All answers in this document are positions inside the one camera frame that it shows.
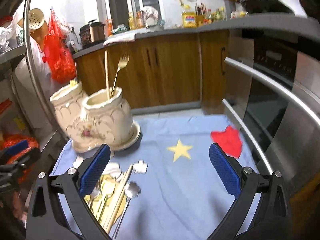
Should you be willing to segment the wooden kitchen cabinets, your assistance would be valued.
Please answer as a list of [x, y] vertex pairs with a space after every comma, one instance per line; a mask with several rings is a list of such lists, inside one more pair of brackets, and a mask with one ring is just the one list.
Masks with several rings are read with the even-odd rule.
[[161, 34], [82, 51], [75, 56], [77, 75], [84, 91], [91, 95], [106, 87], [108, 80], [122, 88], [133, 109], [200, 103], [217, 110], [225, 96], [224, 59], [229, 31]]

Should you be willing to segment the red plastic bag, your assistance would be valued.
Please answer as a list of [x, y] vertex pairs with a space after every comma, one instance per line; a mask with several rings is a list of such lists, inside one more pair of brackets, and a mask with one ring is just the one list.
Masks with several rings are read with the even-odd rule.
[[62, 25], [54, 10], [51, 10], [48, 22], [48, 34], [44, 37], [43, 61], [48, 63], [53, 80], [60, 84], [76, 77], [75, 64], [62, 33]]

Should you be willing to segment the black electric pressure cooker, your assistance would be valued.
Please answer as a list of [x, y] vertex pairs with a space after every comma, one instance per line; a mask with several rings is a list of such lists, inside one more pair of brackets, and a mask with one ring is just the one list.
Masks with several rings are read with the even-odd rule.
[[83, 48], [91, 47], [105, 41], [105, 24], [96, 19], [80, 28], [80, 40]]

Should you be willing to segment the orange red bag lower left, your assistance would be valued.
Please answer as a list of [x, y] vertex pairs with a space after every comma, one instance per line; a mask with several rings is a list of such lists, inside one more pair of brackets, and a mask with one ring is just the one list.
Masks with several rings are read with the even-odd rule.
[[12, 134], [1, 143], [1, 175], [11, 173], [22, 184], [40, 159], [39, 143], [33, 137]]

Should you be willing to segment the yellow cooking oil bottle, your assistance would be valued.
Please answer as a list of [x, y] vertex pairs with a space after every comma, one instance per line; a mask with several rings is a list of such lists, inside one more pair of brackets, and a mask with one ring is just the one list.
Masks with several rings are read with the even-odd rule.
[[182, 13], [183, 27], [184, 28], [196, 28], [196, 13], [192, 11], [184, 11]]

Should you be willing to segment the yellow plastic spoon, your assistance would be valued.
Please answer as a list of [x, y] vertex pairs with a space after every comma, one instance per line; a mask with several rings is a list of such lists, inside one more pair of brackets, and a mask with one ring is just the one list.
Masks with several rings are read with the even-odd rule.
[[113, 196], [116, 189], [116, 181], [109, 175], [102, 176], [100, 181], [99, 194], [95, 198], [90, 195], [85, 197], [86, 204], [98, 221], [101, 221], [106, 202]]

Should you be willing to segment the cream floral ceramic utensil holder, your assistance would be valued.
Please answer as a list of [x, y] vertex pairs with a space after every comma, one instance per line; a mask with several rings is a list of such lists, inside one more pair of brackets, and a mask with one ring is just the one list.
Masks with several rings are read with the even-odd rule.
[[66, 85], [50, 97], [58, 124], [71, 139], [78, 153], [107, 144], [111, 151], [132, 146], [140, 136], [140, 125], [133, 120], [131, 107], [116, 87], [114, 96], [107, 97], [101, 89], [88, 96], [79, 82]]

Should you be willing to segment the yellow plastic colander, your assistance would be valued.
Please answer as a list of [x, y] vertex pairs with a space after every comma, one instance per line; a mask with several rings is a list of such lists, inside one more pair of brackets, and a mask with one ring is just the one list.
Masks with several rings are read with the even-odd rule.
[[29, 29], [30, 31], [36, 31], [40, 29], [44, 24], [44, 14], [41, 9], [31, 9], [29, 13]]

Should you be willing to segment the white towel on counter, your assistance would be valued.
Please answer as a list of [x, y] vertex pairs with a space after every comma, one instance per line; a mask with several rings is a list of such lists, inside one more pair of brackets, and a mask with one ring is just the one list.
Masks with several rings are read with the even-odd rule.
[[103, 46], [109, 46], [114, 43], [134, 42], [135, 34], [118, 34], [108, 37]]

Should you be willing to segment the blue cartoon cloth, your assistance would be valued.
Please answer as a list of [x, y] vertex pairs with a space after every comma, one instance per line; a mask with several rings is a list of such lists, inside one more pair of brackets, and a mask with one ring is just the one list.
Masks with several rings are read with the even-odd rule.
[[207, 239], [234, 202], [209, 159], [212, 131], [224, 131], [225, 115], [182, 116], [139, 121], [142, 138], [112, 161], [140, 187], [120, 226], [118, 239]]

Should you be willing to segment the wooden knife block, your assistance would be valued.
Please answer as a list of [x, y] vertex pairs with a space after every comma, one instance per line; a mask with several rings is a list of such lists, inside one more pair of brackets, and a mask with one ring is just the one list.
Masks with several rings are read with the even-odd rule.
[[196, 23], [197, 26], [200, 27], [203, 25], [205, 14], [206, 14], [206, 6], [204, 3], [200, 3], [200, 5], [195, 5], [195, 12], [196, 12]]

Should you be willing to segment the wooden chopstick in holder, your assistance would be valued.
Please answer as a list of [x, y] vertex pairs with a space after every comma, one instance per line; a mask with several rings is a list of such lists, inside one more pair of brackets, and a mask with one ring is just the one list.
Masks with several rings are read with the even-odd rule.
[[105, 81], [106, 81], [106, 95], [107, 100], [110, 99], [110, 87], [109, 87], [109, 80], [108, 80], [108, 53], [105, 50]]

